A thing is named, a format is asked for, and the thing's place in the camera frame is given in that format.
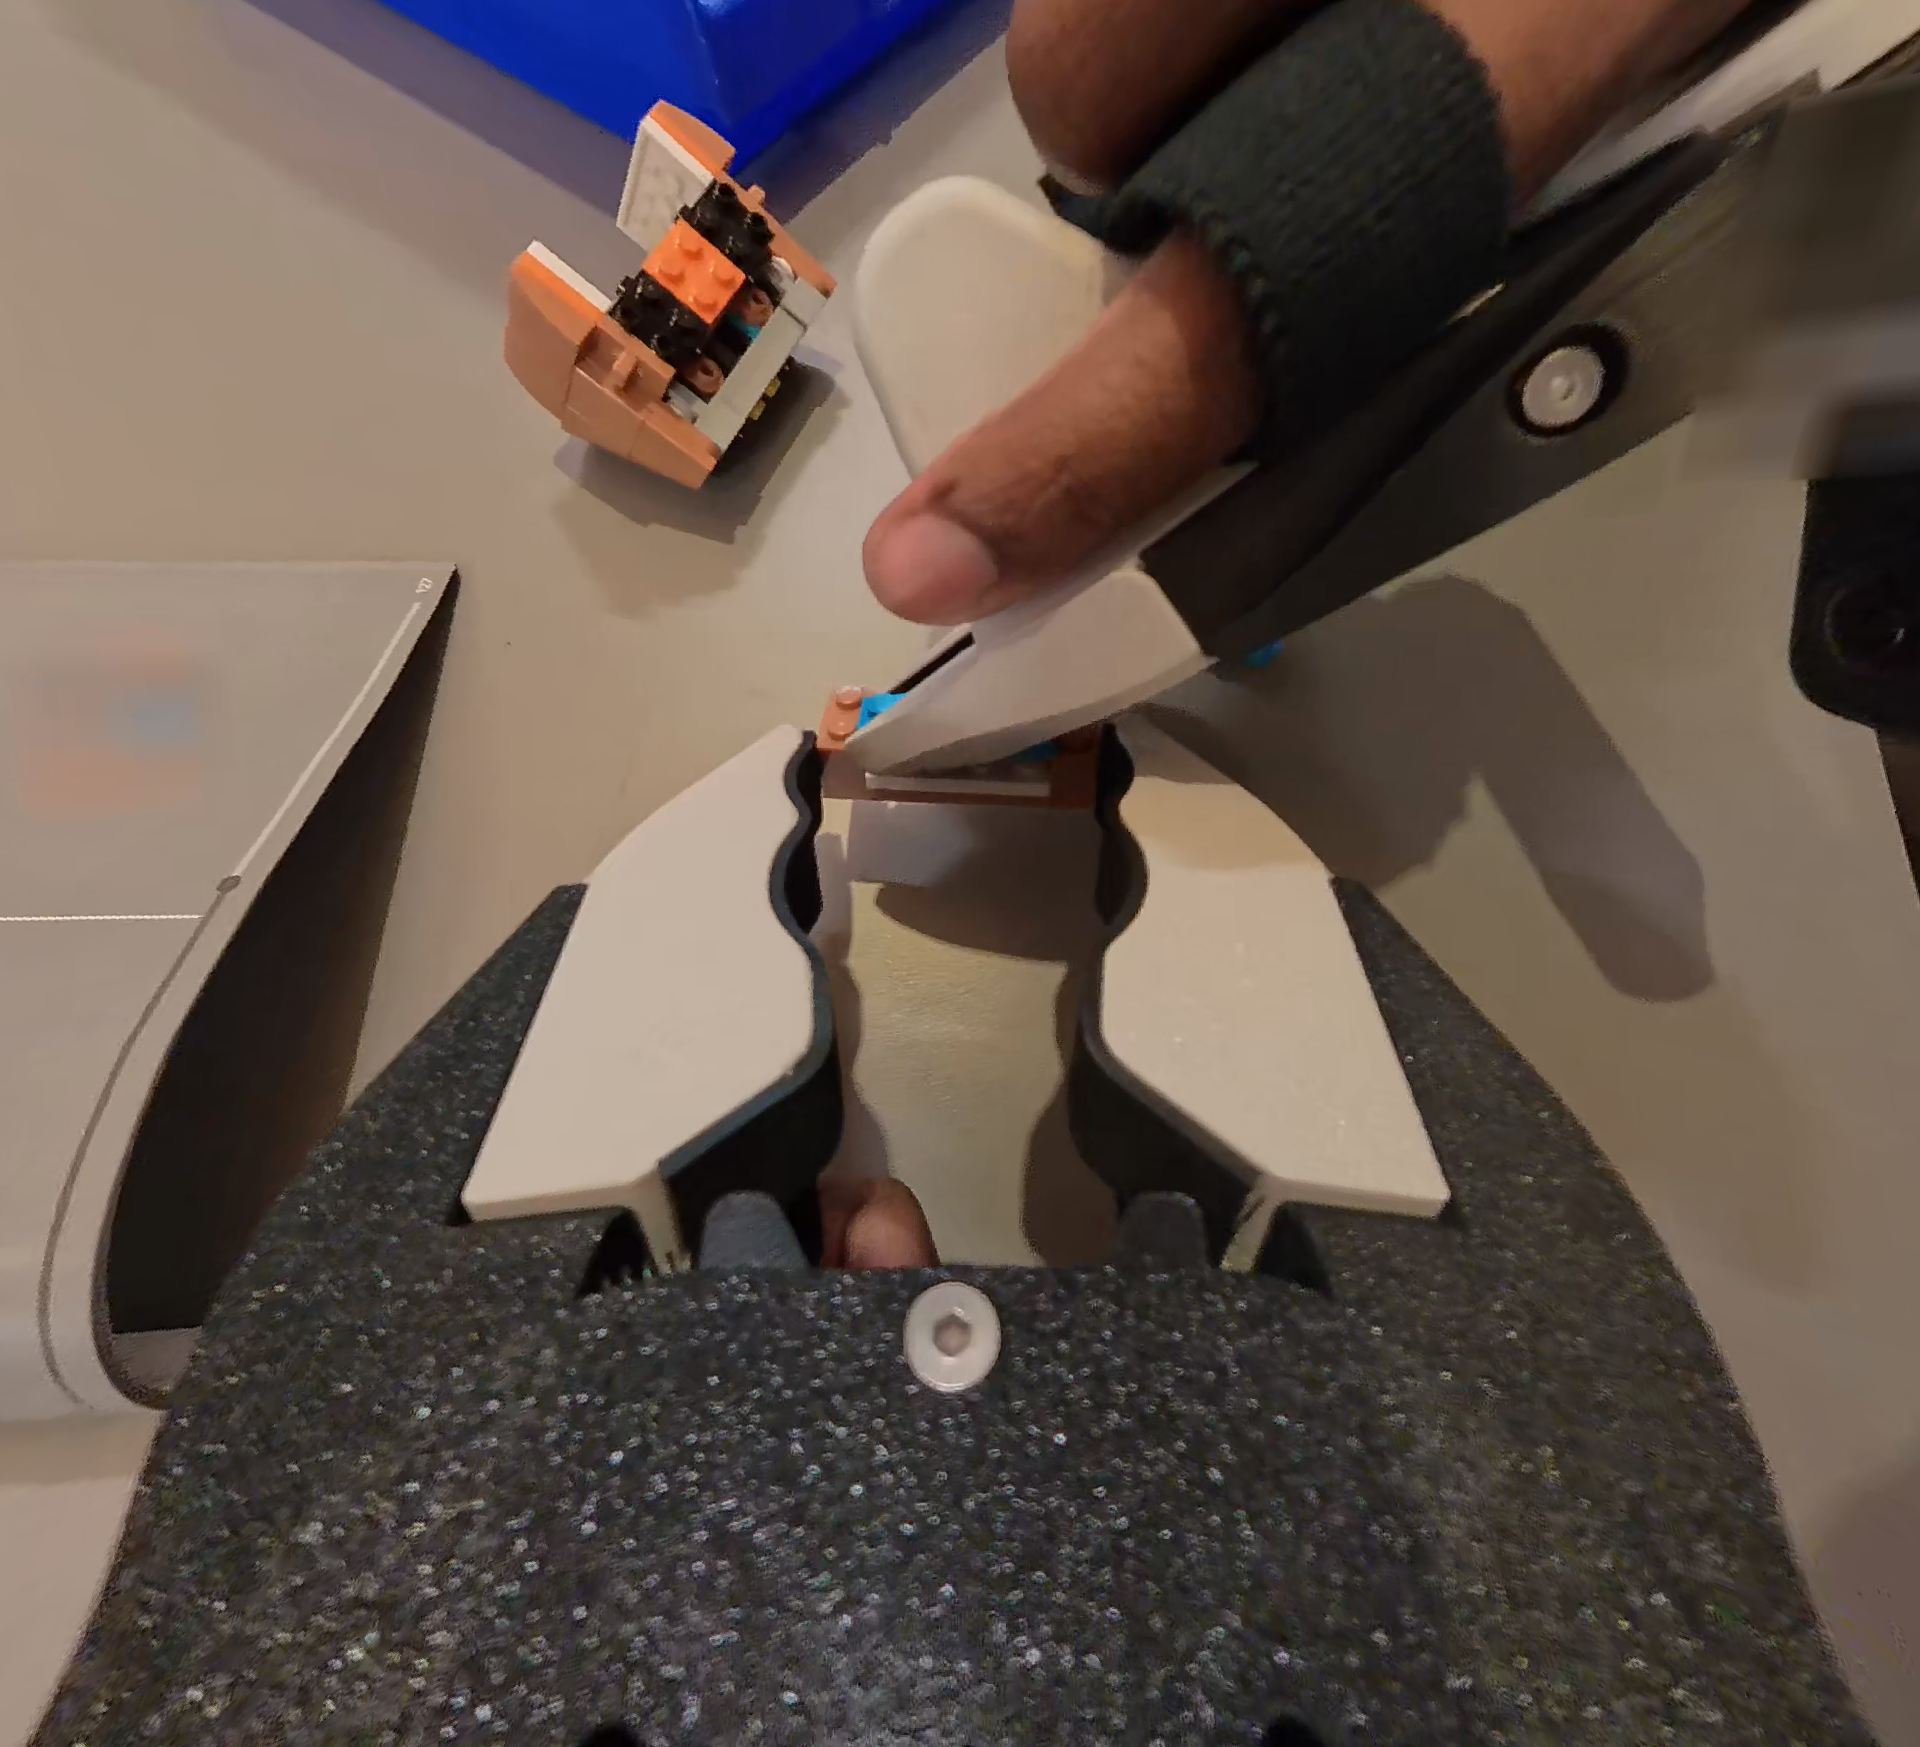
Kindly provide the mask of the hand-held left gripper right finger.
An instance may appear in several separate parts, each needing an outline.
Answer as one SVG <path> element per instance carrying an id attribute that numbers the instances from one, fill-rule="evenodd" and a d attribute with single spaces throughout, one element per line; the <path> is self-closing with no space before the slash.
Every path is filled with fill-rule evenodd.
<path id="1" fill-rule="evenodd" d="M 1437 1215 L 1443 1156 L 1319 850 L 1148 717 L 1101 739 L 1068 1134 L 1134 1205 Z"/>

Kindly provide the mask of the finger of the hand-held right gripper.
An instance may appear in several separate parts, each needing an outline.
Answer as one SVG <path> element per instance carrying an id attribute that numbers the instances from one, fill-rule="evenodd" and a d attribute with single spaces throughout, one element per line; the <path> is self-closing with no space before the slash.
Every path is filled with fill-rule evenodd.
<path id="1" fill-rule="evenodd" d="M 864 770 L 993 766 L 1190 681 L 1215 655 L 1139 559 L 1245 471 L 1219 466 L 1068 583 L 972 620 L 890 710 L 850 732 L 850 760 Z"/>

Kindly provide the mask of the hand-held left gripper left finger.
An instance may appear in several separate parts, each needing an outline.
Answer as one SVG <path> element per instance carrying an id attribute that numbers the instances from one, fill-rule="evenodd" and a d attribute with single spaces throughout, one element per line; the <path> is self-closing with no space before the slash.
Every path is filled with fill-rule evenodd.
<path id="1" fill-rule="evenodd" d="M 585 880 L 466 1215 L 793 1205 L 841 1151 L 822 924 L 822 753 L 773 727 L 654 802 Z"/>

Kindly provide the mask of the long orange studded plate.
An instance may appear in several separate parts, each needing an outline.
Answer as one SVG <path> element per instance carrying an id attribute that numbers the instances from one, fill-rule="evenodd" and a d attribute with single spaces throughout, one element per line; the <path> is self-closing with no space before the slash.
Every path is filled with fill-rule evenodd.
<path id="1" fill-rule="evenodd" d="M 1083 727 L 1045 766 L 864 770 L 862 760 L 823 753 L 823 798 L 1090 814 L 1101 779 L 1101 732 L 1111 727 Z"/>

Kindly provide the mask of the long blue brick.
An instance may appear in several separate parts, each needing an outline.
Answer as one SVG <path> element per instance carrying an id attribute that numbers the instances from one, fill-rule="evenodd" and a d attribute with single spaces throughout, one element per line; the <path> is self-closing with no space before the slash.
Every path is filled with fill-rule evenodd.
<path id="1" fill-rule="evenodd" d="M 1266 647 L 1249 647 L 1249 655 L 1236 655 L 1236 664 L 1271 664 L 1285 655 L 1285 640 L 1266 640 Z M 862 717 L 850 727 L 871 727 L 878 710 L 890 710 L 906 695 L 864 695 L 862 700 Z M 1054 739 L 1035 739 L 1035 748 L 1024 748 L 1024 753 L 1005 753 L 1005 760 L 957 760 L 957 766 L 1045 766 L 1045 760 L 1054 760 L 1065 753 L 1065 732 Z"/>

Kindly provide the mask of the grey instruction booklet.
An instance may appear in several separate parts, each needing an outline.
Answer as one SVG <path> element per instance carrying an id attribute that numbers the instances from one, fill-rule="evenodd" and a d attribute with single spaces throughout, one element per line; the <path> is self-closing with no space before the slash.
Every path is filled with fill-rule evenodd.
<path id="1" fill-rule="evenodd" d="M 342 1121 L 455 587 L 455 560 L 10 560 L 10 1423 L 163 1409 Z"/>

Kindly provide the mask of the brown toy brick model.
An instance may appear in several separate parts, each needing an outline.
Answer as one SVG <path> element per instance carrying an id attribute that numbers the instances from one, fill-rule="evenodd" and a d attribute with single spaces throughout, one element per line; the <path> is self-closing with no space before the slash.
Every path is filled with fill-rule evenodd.
<path id="1" fill-rule="evenodd" d="M 823 313 L 833 265 L 679 102 L 644 110 L 618 232 L 644 249 L 618 296 L 546 240 L 511 264 L 502 367 L 573 440 L 707 485 Z"/>

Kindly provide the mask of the grey desk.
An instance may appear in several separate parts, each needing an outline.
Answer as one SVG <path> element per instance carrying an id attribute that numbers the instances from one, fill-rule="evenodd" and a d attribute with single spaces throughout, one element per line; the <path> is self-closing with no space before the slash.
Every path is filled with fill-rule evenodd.
<path id="1" fill-rule="evenodd" d="M 779 452 L 663 490 L 500 357 L 502 264 L 621 265 L 621 146 L 375 0 L 10 0 L 10 559 L 462 560 L 282 875 L 301 1144 L 651 802 L 898 681 L 906 485 L 823 322 Z M 1912 1742 L 1912 880 L 1790 681 L 1800 485 L 1664 429 L 1151 717 L 1371 880 L 1695 1287 L 1883 1742 Z"/>

